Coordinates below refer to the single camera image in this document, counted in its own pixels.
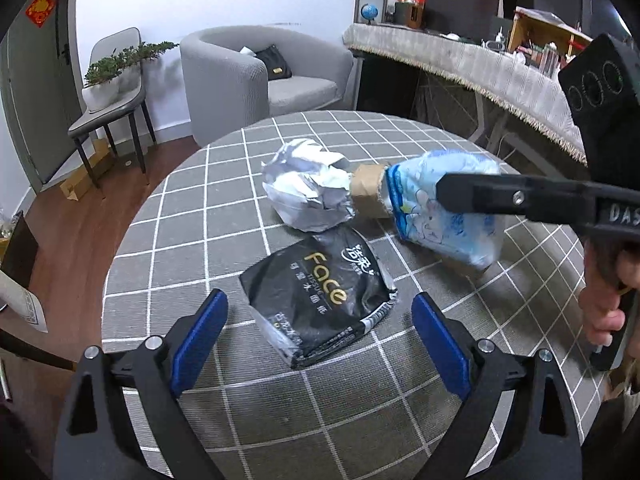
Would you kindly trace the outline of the person's right hand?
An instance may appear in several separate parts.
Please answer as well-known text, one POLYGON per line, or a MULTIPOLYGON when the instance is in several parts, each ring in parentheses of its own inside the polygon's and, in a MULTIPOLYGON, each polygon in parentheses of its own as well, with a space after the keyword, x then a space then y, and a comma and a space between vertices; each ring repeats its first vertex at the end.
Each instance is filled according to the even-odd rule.
POLYGON ((621 252, 615 270, 616 283, 605 281, 597 265, 597 253, 590 242, 584 246, 584 266, 586 286, 578 297, 582 309, 582 325, 590 344, 608 347, 613 334, 623 328, 626 314, 620 310, 620 294, 617 283, 626 287, 639 288, 639 256, 621 252))

